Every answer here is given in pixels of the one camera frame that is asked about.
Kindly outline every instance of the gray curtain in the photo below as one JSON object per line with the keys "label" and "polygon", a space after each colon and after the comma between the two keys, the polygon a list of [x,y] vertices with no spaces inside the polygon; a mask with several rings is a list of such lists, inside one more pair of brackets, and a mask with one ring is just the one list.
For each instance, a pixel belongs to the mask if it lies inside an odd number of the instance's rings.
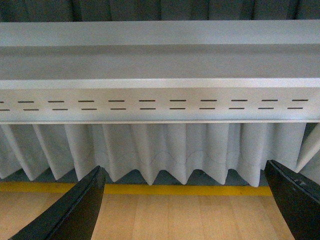
{"label": "gray curtain", "polygon": [[319,0],[1,0],[0,21],[320,19]]}
{"label": "gray curtain", "polygon": [[201,169],[225,184],[235,169],[257,187],[269,159],[294,170],[305,123],[0,124],[0,178],[23,169],[30,180],[50,168],[58,180],[95,166],[113,181],[139,170],[153,184],[166,170],[182,184]]}

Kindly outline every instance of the yellow floor stripe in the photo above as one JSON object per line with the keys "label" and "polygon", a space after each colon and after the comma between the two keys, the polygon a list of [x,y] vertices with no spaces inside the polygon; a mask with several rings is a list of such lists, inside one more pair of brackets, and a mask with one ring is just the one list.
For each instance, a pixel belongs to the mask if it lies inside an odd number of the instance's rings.
{"label": "yellow floor stripe", "polygon": [[[74,183],[0,182],[0,192],[66,193]],[[268,186],[106,184],[104,194],[272,196]]]}

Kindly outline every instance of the metal panel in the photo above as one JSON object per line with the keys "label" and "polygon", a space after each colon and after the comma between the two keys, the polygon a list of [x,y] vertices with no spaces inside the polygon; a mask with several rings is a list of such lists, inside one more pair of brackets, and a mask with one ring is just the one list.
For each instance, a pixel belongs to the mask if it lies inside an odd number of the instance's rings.
{"label": "metal panel", "polygon": [[2,123],[320,121],[318,20],[0,29]]}

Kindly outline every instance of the floor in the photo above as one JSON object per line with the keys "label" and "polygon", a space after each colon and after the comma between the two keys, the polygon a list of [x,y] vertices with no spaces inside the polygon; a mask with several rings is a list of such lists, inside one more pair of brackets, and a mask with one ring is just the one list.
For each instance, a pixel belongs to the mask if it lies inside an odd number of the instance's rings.
{"label": "floor", "polygon": [[[0,192],[0,240],[62,196]],[[92,240],[294,240],[272,196],[103,196]]]}

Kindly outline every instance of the curtain fold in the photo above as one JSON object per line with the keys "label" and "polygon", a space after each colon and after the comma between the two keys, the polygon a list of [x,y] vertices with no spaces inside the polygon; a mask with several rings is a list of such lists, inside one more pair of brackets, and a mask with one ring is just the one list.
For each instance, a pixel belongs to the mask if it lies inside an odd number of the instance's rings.
{"label": "curtain fold", "polygon": [[300,173],[320,185],[320,151],[311,158]]}
{"label": "curtain fold", "polygon": [[320,19],[319,0],[2,0],[5,22]]}
{"label": "curtain fold", "polygon": [[23,169],[34,180],[50,168],[58,180],[95,166],[113,181],[139,170],[151,185],[160,170],[182,184],[203,170],[224,184],[235,169],[252,186],[274,159],[295,169],[305,123],[1,125],[0,177]]}

